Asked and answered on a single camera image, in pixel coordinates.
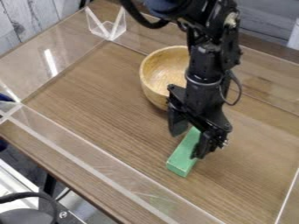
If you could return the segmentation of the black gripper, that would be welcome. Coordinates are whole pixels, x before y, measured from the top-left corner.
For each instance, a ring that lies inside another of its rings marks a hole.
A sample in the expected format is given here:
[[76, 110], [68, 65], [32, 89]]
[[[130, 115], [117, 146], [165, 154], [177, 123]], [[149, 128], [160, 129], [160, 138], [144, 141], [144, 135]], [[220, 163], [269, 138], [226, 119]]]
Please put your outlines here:
[[229, 90], [229, 78], [218, 78], [210, 83], [186, 80], [185, 87], [170, 84], [166, 90], [169, 133], [177, 137], [188, 129], [188, 124], [192, 124], [201, 134], [190, 158], [204, 159], [226, 145], [226, 136], [232, 131], [221, 109]]

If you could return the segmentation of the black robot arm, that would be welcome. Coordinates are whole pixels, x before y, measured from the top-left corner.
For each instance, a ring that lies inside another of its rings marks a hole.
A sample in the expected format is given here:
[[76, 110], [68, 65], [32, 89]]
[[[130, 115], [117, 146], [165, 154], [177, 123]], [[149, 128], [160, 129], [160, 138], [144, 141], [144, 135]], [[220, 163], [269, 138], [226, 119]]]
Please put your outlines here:
[[118, 0], [130, 17], [144, 27], [158, 29], [176, 23], [186, 36], [189, 64], [185, 86], [170, 84], [168, 127], [178, 136], [189, 126], [200, 131], [190, 150], [192, 158], [204, 158], [225, 146], [232, 126], [221, 107], [230, 84], [240, 81], [232, 68], [240, 64], [238, 8], [234, 0], [144, 0], [144, 7], [157, 17], [145, 19], [132, 0]]

